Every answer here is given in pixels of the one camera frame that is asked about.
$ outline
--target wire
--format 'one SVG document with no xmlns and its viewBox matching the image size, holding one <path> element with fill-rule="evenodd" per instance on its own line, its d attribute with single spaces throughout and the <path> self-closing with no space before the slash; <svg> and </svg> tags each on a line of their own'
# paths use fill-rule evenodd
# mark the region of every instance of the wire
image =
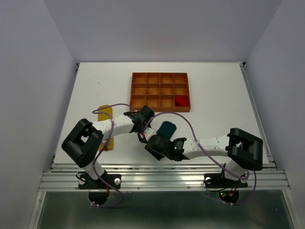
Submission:
<svg viewBox="0 0 305 229">
<path fill-rule="evenodd" d="M 112 119 L 110 114 L 108 114 L 106 112 L 99 112 L 99 111 L 103 110 L 103 109 L 106 109 L 106 108 L 109 108 L 109 107 L 112 107 L 112 106 L 118 106 L 118 105 L 126 105 L 126 106 L 129 106 L 130 108 L 132 108 L 133 110 L 135 110 L 132 106 L 130 106 L 128 104 L 114 104 L 114 105 L 111 105 L 111 106 L 106 106 L 106 107 L 102 107 L 102 108 L 96 109 L 96 110 L 92 111 L 92 113 L 93 114 L 104 114 L 104 115 L 107 115 L 110 119 Z M 96 207 L 99 207 L 99 208 L 113 208 L 115 206 L 118 206 L 119 204 L 121 204 L 124 201 L 123 193 L 120 190 L 118 190 L 117 188 L 115 188 L 112 185 L 108 184 L 108 182 L 106 182 L 103 178 L 101 178 L 101 176 L 98 174 L 98 172 L 96 171 L 96 168 L 95 168 L 95 163 L 96 163 L 97 159 L 99 158 L 101 153 L 105 150 L 105 148 L 107 147 L 107 145 L 110 142 L 110 138 L 111 138 L 111 135 L 113 133 L 113 128 L 114 128 L 114 122 L 113 122 L 113 120 L 111 120 L 111 129 L 110 129 L 110 132 L 109 132 L 109 136 L 108 136 L 108 138 L 106 140 L 106 143 L 103 145 L 102 149 L 100 150 L 100 152 L 97 154 L 97 156 L 93 160 L 93 170 L 94 170 L 96 176 L 99 178 L 99 180 L 101 182 L 103 182 L 107 187 L 109 187 L 109 188 L 115 190 L 116 192 L 118 192 L 121 195 L 122 198 L 121 198 L 121 200 L 118 203 L 113 204 L 113 205 L 109 205 L 109 206 L 100 206 L 100 205 L 97 205 L 97 204 L 91 202 L 92 205 L 94 205 Z"/>
<path fill-rule="evenodd" d="M 84 178 L 78 177 L 78 176 L 77 176 L 78 174 L 79 174 L 79 173 L 75 174 L 76 178 L 79 179 L 79 180 L 81 180 L 82 182 L 86 182 L 86 180 L 85 180 Z"/>
<path fill-rule="evenodd" d="M 133 106 L 130 106 L 129 104 L 113 104 L 113 105 L 110 105 L 110 106 L 98 108 L 98 109 L 92 111 L 92 114 L 104 114 L 104 112 L 99 112 L 99 111 L 100 111 L 100 110 L 103 110 L 103 109 L 106 109 L 106 108 L 109 108 L 109 107 L 119 106 L 119 105 L 128 106 L 128 107 L 130 107 L 131 109 L 133 109 L 134 111 L 136 110 Z"/>
<path fill-rule="evenodd" d="M 224 191 L 227 187 L 223 188 L 223 189 L 220 189 L 220 190 L 209 190 L 207 189 L 205 186 L 203 186 L 207 191 L 209 192 L 220 192 L 220 191 Z"/>
<path fill-rule="evenodd" d="M 191 131 L 192 131 L 194 140 L 195 140 L 196 142 L 198 142 L 198 146 L 200 147 L 200 149 L 204 152 L 204 154 L 205 154 L 208 158 L 210 158 L 215 164 L 217 164 L 220 168 L 222 168 L 223 170 L 225 170 L 226 172 L 228 172 L 230 175 L 232 175 L 232 176 L 234 176 L 234 177 L 236 177 L 236 178 L 238 178 L 238 179 L 240 179 L 240 180 L 247 180 L 247 179 L 249 178 L 249 176 L 250 176 L 249 171 L 247 171 L 247 176 L 246 176 L 246 177 L 240 177 L 239 175 L 237 175 L 237 174 L 231 172 L 229 169 L 227 169 L 226 167 L 224 167 L 223 165 L 221 165 L 220 163 L 218 163 L 214 158 L 212 158 L 212 156 L 203 148 L 203 146 L 202 146 L 202 145 L 200 144 L 200 142 L 198 141 L 198 139 L 197 139 L 197 137 L 196 137 L 196 134 L 195 134 L 195 131 L 194 131 L 194 128 L 193 128 L 192 124 L 190 123 L 190 121 L 187 120 L 183 115 L 181 115 L 181 114 L 179 114 L 179 113 L 176 113 L 176 112 L 169 112 L 169 111 L 168 111 L 168 112 L 161 112 L 161 113 L 156 114 L 155 116 L 153 116 L 153 117 L 147 122 L 147 124 L 145 125 L 145 127 L 144 127 L 144 129 L 143 129 L 142 134 L 145 132 L 146 128 L 147 128 L 148 125 L 152 122 L 152 120 L 153 120 L 155 117 L 157 117 L 157 116 L 159 116 L 159 115 L 162 115 L 162 114 L 174 114 L 174 115 L 178 115 L 179 117 L 183 118 L 183 119 L 187 122 L 187 124 L 190 126 L 190 129 L 191 129 Z M 256 189 L 257 177 L 256 177 L 256 172 L 253 171 L 253 173 L 254 173 L 254 186 L 253 186 L 253 190 L 252 190 L 251 194 L 250 194 L 246 199 L 244 199 L 243 201 L 238 202 L 238 203 L 234 203 L 234 204 L 233 204 L 233 203 L 223 202 L 222 200 L 215 199 L 215 198 L 211 198 L 211 197 L 209 197 L 209 196 L 207 196 L 207 197 L 210 198 L 210 199 L 216 200 L 216 201 L 220 201 L 220 202 L 223 202 L 223 203 L 230 204 L 230 205 L 241 205 L 241 204 L 247 202 L 247 201 L 253 196 L 253 194 L 254 194 L 254 192 L 255 192 L 255 189 Z"/>
<path fill-rule="evenodd" d="M 155 116 L 153 116 L 148 122 L 147 124 L 145 125 L 144 129 L 143 129 L 143 132 L 142 134 L 144 133 L 144 131 L 146 130 L 146 128 L 148 127 L 148 125 L 152 122 L 152 120 L 155 118 L 155 117 L 158 117 L 159 115 L 162 115 L 162 114 L 174 114 L 174 115 L 177 115 L 177 116 L 180 116 L 181 118 L 183 118 L 187 124 L 190 126 L 191 128 L 191 131 L 192 131 L 192 134 L 193 134 L 193 138 L 196 142 L 198 142 L 198 146 L 199 148 L 204 152 L 204 154 L 209 158 L 211 159 L 215 164 L 217 164 L 221 169 L 223 169 L 224 171 L 226 171 L 227 173 L 229 173 L 230 175 L 232 175 L 233 177 L 235 178 L 238 178 L 240 180 L 247 180 L 250 176 L 249 174 L 249 171 L 247 171 L 247 176 L 246 177 L 240 177 L 239 175 L 231 172 L 229 169 L 227 169 L 226 167 L 224 167 L 223 165 L 221 165 L 218 161 L 216 161 L 204 148 L 203 146 L 200 144 L 200 142 L 198 141 L 197 137 L 196 137 L 196 134 L 195 134 L 195 131 L 194 131 L 194 128 L 192 126 L 192 124 L 190 123 L 189 120 L 187 120 L 183 115 L 179 114 L 179 113 L 176 113 L 176 112 L 161 112 L 161 113 L 158 113 L 156 114 Z"/>
<path fill-rule="evenodd" d="M 117 105 L 126 105 L 126 106 L 129 106 L 130 108 L 132 108 L 133 110 L 135 110 L 132 106 L 130 106 L 130 105 L 128 105 L 128 104 L 114 104 L 114 105 L 111 105 L 111 106 L 107 106 L 107 107 L 103 107 L 103 108 L 96 109 L 96 110 L 92 111 L 92 113 L 93 113 L 93 114 L 105 114 L 105 115 L 107 115 L 110 119 L 112 119 L 112 117 L 111 117 L 108 113 L 106 113 L 106 112 L 99 112 L 99 111 L 102 110 L 102 109 L 106 109 L 106 108 L 109 108 L 109 107 L 112 107 L 112 106 L 117 106 Z M 181 118 L 183 118 L 183 119 L 187 122 L 187 124 L 190 126 L 191 131 L 192 131 L 192 134 L 193 134 L 193 137 L 194 137 L 194 140 L 195 140 L 196 142 L 198 142 L 198 146 L 199 146 L 200 149 L 206 154 L 206 156 L 207 156 L 208 158 L 210 158 L 215 164 L 217 164 L 220 168 L 224 169 L 224 170 L 225 170 L 226 172 L 228 172 L 230 175 L 232 175 L 232 176 L 234 176 L 234 177 L 236 177 L 236 178 L 238 178 L 238 179 L 240 179 L 240 180 L 247 180 L 247 179 L 249 178 L 249 176 L 250 176 L 249 171 L 247 171 L 247 176 L 246 176 L 246 177 L 240 177 L 240 176 L 238 176 L 237 174 L 235 174 L 235 173 L 231 172 L 230 170 L 228 170 L 227 168 L 225 168 L 225 167 L 224 167 L 223 165 L 221 165 L 220 163 L 218 163 L 214 158 L 212 158 L 212 156 L 202 147 L 202 145 L 201 145 L 200 142 L 198 141 L 198 139 L 197 139 L 197 137 L 196 137 L 196 135 L 195 135 L 195 131 L 194 131 L 193 126 L 191 125 L 191 123 L 190 123 L 184 116 L 182 116 L 182 115 L 179 114 L 179 113 L 176 113 L 176 112 L 161 112 L 161 113 L 159 113 L 159 114 L 156 114 L 155 116 L 153 116 L 153 117 L 147 122 L 147 124 L 145 125 L 145 127 L 144 127 L 144 129 L 143 129 L 142 134 L 144 134 L 145 129 L 146 129 L 146 128 L 148 127 L 148 125 L 152 122 L 152 120 L 153 120 L 155 117 L 157 117 L 157 116 L 159 116 L 159 115 L 162 115 L 162 114 L 175 114 L 175 115 L 178 115 L 178 116 L 180 116 Z M 96 158 L 95 158 L 94 161 L 93 161 L 93 170 L 94 170 L 95 174 L 97 175 L 97 177 L 100 179 L 100 181 L 102 181 L 102 182 L 103 182 L 105 185 L 107 185 L 109 188 L 112 188 L 113 190 L 117 191 L 117 192 L 122 196 L 122 198 L 121 198 L 120 202 L 118 202 L 118 203 L 116 203 L 116 204 L 113 204 L 113 205 L 110 205 L 110 206 L 99 206 L 99 205 L 96 205 L 96 204 L 92 203 L 93 205 L 95 205 L 95 206 L 97 206 L 97 207 L 100 207 L 100 208 L 111 208 L 111 207 L 115 207 L 115 206 L 121 204 L 121 203 L 124 201 L 124 195 L 123 195 L 123 193 L 122 193 L 120 190 L 118 190 L 118 189 L 116 189 L 115 187 L 113 187 L 113 186 L 111 186 L 110 184 L 108 184 L 106 181 L 104 181 L 104 180 L 101 178 L 101 176 L 99 176 L 99 174 L 97 173 L 97 171 L 96 171 L 96 169 L 95 169 L 95 166 L 94 166 L 95 163 L 96 163 L 96 161 L 97 161 L 97 159 L 98 159 L 98 157 L 101 155 L 102 151 L 107 147 L 107 145 L 108 145 L 108 143 L 109 143 L 109 141 L 110 141 L 110 138 L 111 138 L 111 135 L 112 135 L 112 132 L 113 132 L 113 127 L 114 127 L 114 122 L 113 122 L 113 120 L 111 120 L 111 122 L 112 122 L 112 125 L 111 125 L 111 129 L 110 129 L 110 133 L 109 133 L 109 136 L 108 136 L 108 138 L 107 138 L 107 141 L 106 141 L 106 143 L 104 144 L 104 146 L 102 147 L 102 149 L 100 150 L 100 152 L 98 153 L 98 155 L 96 156 Z M 250 194 L 246 199 L 244 199 L 243 201 L 238 202 L 238 203 L 234 203 L 234 204 L 233 204 L 233 203 L 223 202 L 223 201 L 218 200 L 218 199 L 215 199 L 215 198 L 211 198 L 210 196 L 206 196 L 206 197 L 211 198 L 211 199 L 213 199 L 213 200 L 215 200 L 215 201 L 227 203 L 227 204 L 229 204 L 229 205 L 241 205 L 241 204 L 247 202 L 247 201 L 253 196 L 253 194 L 254 194 L 254 192 L 255 192 L 255 189 L 256 189 L 257 177 L 256 177 L 256 172 L 253 171 L 253 173 L 254 173 L 254 186 L 253 186 L 253 190 L 252 190 L 251 194 Z"/>
<path fill-rule="evenodd" d="M 108 193 L 110 193 L 109 186 L 106 186 L 106 190 L 107 190 Z"/>
<path fill-rule="evenodd" d="M 231 189 L 229 196 L 233 196 L 233 195 L 235 194 L 235 192 L 236 192 L 236 190 L 237 190 L 237 182 L 235 183 L 235 190 L 234 190 L 233 193 L 231 193 L 232 190 L 233 190 L 233 188 Z"/>
</svg>

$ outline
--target dark green object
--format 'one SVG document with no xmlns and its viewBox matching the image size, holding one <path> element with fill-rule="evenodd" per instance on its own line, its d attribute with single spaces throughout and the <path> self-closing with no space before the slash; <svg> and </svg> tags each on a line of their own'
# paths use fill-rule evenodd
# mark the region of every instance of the dark green object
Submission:
<svg viewBox="0 0 305 229">
<path fill-rule="evenodd" d="M 162 123 L 159 130 L 157 130 L 157 135 L 170 140 L 172 135 L 175 133 L 176 129 L 177 127 L 175 124 L 169 121 L 165 121 Z"/>
</svg>

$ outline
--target yellow block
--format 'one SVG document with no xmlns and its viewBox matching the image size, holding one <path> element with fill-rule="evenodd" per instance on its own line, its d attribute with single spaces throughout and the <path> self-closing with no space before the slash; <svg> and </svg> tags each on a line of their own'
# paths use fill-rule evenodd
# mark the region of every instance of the yellow block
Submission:
<svg viewBox="0 0 305 229">
<path fill-rule="evenodd" d="M 106 112 L 108 114 L 111 115 L 111 117 L 113 117 L 112 115 L 112 107 L 108 107 L 108 108 L 105 108 L 103 110 L 100 110 L 100 111 L 103 111 L 103 112 Z M 98 118 L 97 118 L 97 121 L 104 121 L 104 120 L 107 120 L 109 119 L 109 117 L 105 114 L 98 114 Z M 113 145 L 114 145 L 114 141 L 113 141 L 113 137 L 110 138 L 110 142 L 108 144 L 108 150 L 113 150 Z M 100 145 L 100 148 L 99 148 L 99 151 L 102 149 L 102 147 L 104 146 L 104 143 L 102 142 L 101 145 Z"/>
</svg>

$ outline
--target gray floor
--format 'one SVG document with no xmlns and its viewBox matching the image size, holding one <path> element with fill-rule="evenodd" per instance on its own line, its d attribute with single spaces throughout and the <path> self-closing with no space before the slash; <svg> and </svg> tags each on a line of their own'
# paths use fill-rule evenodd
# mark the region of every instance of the gray floor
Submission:
<svg viewBox="0 0 305 229">
<path fill-rule="evenodd" d="M 207 192 L 126 193 L 119 207 L 91 207 L 88 193 L 48 193 L 40 229 L 291 229 L 282 191 L 256 191 L 244 205 L 227 206 Z M 249 192 L 242 192 L 241 199 Z"/>
</svg>

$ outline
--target black mounting bracket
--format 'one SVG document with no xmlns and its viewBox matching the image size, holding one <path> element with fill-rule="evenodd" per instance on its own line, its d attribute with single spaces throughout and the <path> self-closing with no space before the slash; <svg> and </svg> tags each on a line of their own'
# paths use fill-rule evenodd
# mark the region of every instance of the black mounting bracket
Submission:
<svg viewBox="0 0 305 229">
<path fill-rule="evenodd" d="M 81 190 L 89 190 L 89 189 L 107 189 L 107 186 L 101 182 L 99 179 L 97 180 L 93 180 L 87 173 L 83 173 L 80 175 L 80 178 L 83 180 L 85 180 L 84 184 L 81 185 L 81 181 L 78 184 L 78 189 Z M 114 180 L 118 178 L 121 180 L 122 176 L 121 174 L 107 174 L 107 172 L 105 172 L 102 175 L 102 179 L 104 181 L 106 181 L 108 184 L 110 184 L 111 186 L 120 189 L 121 188 L 121 184 L 115 184 Z"/>
<path fill-rule="evenodd" d="M 247 183 L 242 183 L 241 180 L 229 180 L 222 176 L 221 173 L 207 173 L 204 175 L 205 178 L 209 177 L 208 181 L 204 181 L 207 189 L 211 188 L 234 188 L 236 183 L 238 188 L 248 187 Z"/>
</svg>

